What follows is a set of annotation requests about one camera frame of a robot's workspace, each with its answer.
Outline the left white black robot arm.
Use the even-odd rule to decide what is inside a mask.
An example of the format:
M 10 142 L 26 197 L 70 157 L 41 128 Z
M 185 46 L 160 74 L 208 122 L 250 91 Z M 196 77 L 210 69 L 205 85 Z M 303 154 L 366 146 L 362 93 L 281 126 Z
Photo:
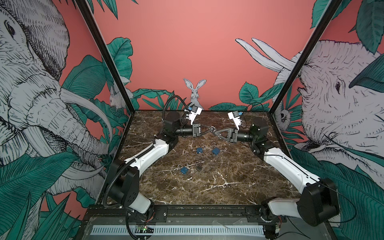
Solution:
M 202 108 L 187 105 L 184 114 L 177 111 L 168 114 L 162 112 L 163 126 L 154 136 L 151 144 L 138 154 L 125 160 L 114 161 L 109 168 L 105 183 L 105 192 L 102 198 L 103 207 L 123 207 L 141 216 L 142 222 L 150 222 L 155 217 L 155 204 L 139 191 L 142 174 L 157 160 L 171 152 L 179 141 L 179 137 L 200 137 L 213 131 L 210 127 L 202 132 L 201 124 L 195 123 L 196 116 L 200 115 Z

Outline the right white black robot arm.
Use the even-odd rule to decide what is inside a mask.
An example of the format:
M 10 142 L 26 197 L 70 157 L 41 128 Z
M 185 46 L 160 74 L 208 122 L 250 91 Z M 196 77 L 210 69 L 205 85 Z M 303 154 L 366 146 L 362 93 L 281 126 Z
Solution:
M 340 213 L 335 183 L 301 167 L 267 138 L 266 120 L 255 119 L 248 130 L 241 130 L 241 120 L 234 118 L 235 128 L 214 130 L 213 134 L 230 143 L 248 142 L 254 155 L 282 174 L 300 193 L 298 199 L 270 198 L 263 202 L 261 218 L 271 222 L 275 217 L 286 216 L 304 220 L 316 227 Z

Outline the blue padlock front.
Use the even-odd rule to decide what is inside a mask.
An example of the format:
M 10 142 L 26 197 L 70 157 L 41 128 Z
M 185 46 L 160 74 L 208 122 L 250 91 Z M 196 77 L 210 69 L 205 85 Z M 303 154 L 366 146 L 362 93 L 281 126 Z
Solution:
M 182 167 L 182 168 L 180 169 L 180 172 L 181 172 L 183 175 L 187 175 L 188 172 L 189 172 L 189 169 L 188 169 L 187 167 Z

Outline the small green circuit board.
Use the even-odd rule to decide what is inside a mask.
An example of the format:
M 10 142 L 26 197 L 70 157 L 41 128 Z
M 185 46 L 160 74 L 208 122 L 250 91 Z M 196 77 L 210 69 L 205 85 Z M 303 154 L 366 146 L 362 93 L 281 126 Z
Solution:
M 154 228 L 152 228 L 151 226 L 137 226 L 136 233 L 137 234 L 153 234 Z

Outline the black front mounting rail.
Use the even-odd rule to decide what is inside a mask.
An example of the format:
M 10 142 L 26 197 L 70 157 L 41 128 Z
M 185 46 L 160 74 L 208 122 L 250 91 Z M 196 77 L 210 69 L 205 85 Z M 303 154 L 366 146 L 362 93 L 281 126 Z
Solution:
M 272 223 L 285 223 L 286 216 L 269 216 L 265 222 L 261 216 L 261 205 L 154 205 L 155 216 L 151 223 L 165 223 L 171 218 L 246 218 L 249 223 L 270 225 Z M 102 205 L 92 206 L 87 210 L 84 221 L 91 218 L 105 217 L 117 218 L 125 216 L 133 223 L 140 223 L 145 219 L 143 214 L 125 208 L 106 209 Z

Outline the right black frame post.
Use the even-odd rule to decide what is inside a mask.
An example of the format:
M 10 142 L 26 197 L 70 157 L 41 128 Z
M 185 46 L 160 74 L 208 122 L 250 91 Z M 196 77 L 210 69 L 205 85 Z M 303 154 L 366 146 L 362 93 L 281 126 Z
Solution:
M 335 15 L 337 9 L 341 5 L 342 0 L 332 0 L 329 1 L 327 4 L 318 24 L 316 25 L 308 43 L 306 44 L 305 48 L 302 51 L 302 54 L 300 55 L 297 63 L 295 64 L 294 68 L 291 70 L 291 73 L 286 80 L 285 84 L 283 85 L 277 99 L 275 100 L 273 106 L 270 108 L 269 114 L 273 115 L 276 110 L 279 108 L 279 104 L 283 101 L 284 96 L 287 94 L 289 88 L 295 81 L 295 79 L 298 77 L 300 70 L 304 66 L 306 60 L 311 55 L 312 51 L 314 50 L 316 44 L 318 43 L 320 37 L 323 35 L 325 29 L 331 22 L 333 16 Z

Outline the black frame post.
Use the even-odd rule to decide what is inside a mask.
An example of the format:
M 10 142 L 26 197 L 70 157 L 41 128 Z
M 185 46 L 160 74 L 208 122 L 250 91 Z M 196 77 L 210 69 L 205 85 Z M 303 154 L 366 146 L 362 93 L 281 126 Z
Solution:
M 283 85 L 277 99 L 275 100 L 273 106 L 270 108 L 269 114 L 273 115 L 276 110 L 279 108 L 279 104 L 283 101 L 284 96 L 287 94 L 289 88 L 295 81 L 295 79 L 298 77 L 300 70 L 304 66 L 306 60 L 311 55 L 312 51 L 314 50 L 316 44 L 318 43 L 320 37 L 323 35 L 325 29 L 331 22 L 333 16 L 335 15 L 337 9 L 341 5 L 342 0 L 332 0 L 329 1 L 327 4 L 318 24 L 316 25 L 308 43 L 306 44 L 305 48 L 302 51 L 302 54 L 300 55 L 297 63 L 295 64 L 294 68 L 291 70 L 291 73 L 286 80 L 285 84 Z
M 112 56 L 109 52 L 106 42 L 100 32 L 100 29 L 95 21 L 95 18 L 93 17 L 88 1 L 76 0 L 75 2 L 87 24 L 88 29 L 92 34 L 94 41 L 96 42 L 96 45 L 102 55 L 103 60 L 107 65 L 108 70 L 110 71 L 115 83 L 117 84 L 117 87 L 120 93 L 122 94 L 122 97 L 125 101 L 126 106 L 128 107 L 130 115 L 133 116 L 136 110 L 133 107 L 133 104 L 126 92 L 126 88 L 123 85 L 122 79 L 120 78 L 115 62 L 112 59 Z

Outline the left black frame post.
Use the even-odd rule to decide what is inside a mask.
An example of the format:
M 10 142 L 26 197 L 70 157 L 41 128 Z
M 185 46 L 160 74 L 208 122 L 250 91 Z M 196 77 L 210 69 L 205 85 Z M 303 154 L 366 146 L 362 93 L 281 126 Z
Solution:
M 94 41 L 96 42 L 96 45 L 102 55 L 103 60 L 107 65 L 108 70 L 110 71 L 115 83 L 117 84 L 117 87 L 120 93 L 122 94 L 122 97 L 125 101 L 126 106 L 128 107 L 130 115 L 133 116 L 136 110 L 133 107 L 133 104 L 126 92 L 126 88 L 123 85 L 122 79 L 120 78 L 115 62 L 112 59 L 112 56 L 109 52 L 106 42 L 100 32 L 100 29 L 95 21 L 95 18 L 93 17 L 88 1 L 76 0 L 75 2 L 87 24 L 88 29 L 92 34 Z

